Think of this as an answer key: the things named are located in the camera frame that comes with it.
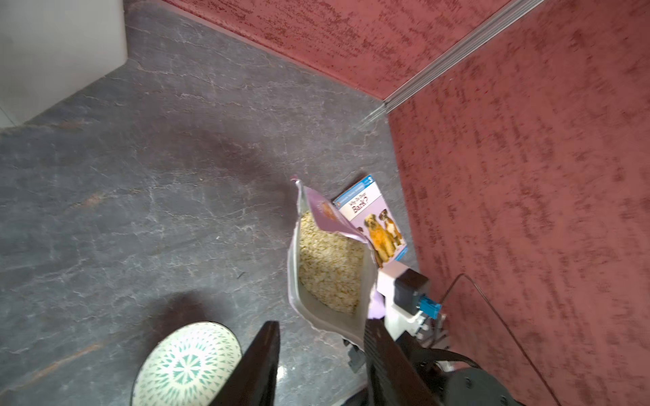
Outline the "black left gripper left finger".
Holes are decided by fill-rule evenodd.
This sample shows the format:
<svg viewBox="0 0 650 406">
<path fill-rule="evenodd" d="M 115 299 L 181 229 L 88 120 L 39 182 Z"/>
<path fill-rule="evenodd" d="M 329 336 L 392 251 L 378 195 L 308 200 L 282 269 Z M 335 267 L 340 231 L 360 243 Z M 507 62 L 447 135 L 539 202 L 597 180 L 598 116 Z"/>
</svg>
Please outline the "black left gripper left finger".
<svg viewBox="0 0 650 406">
<path fill-rule="evenodd" d="M 279 322 L 266 321 L 211 405 L 274 405 L 279 353 Z"/>
</svg>

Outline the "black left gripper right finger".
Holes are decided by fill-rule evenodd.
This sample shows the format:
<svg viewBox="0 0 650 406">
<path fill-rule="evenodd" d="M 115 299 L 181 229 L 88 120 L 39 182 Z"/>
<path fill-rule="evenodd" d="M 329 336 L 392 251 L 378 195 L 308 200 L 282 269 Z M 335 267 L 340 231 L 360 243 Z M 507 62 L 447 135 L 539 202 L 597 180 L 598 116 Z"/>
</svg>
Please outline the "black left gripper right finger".
<svg viewBox="0 0 650 406">
<path fill-rule="evenodd" d="M 370 405 L 439 405 L 382 321 L 366 321 L 364 350 Z"/>
</svg>

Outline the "purple oats bag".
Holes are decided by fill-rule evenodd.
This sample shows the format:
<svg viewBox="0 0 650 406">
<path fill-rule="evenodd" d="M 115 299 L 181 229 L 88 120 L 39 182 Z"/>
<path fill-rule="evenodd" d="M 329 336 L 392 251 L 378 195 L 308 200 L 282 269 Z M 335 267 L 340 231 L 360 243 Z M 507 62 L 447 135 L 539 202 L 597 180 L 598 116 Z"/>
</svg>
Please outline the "purple oats bag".
<svg viewBox="0 0 650 406">
<path fill-rule="evenodd" d="M 313 328 L 364 348 L 377 261 L 370 240 L 300 179 L 287 260 L 292 308 Z"/>
</svg>

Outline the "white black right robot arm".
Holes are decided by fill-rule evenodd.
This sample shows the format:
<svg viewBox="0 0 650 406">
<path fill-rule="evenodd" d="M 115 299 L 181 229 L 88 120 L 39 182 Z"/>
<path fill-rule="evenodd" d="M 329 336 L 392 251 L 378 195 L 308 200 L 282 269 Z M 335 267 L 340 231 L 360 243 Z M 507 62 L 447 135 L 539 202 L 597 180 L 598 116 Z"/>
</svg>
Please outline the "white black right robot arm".
<svg viewBox="0 0 650 406">
<path fill-rule="evenodd" d="M 497 378 L 465 355 L 424 348 L 408 333 L 402 333 L 396 343 L 433 398 L 442 405 L 519 404 Z"/>
</svg>

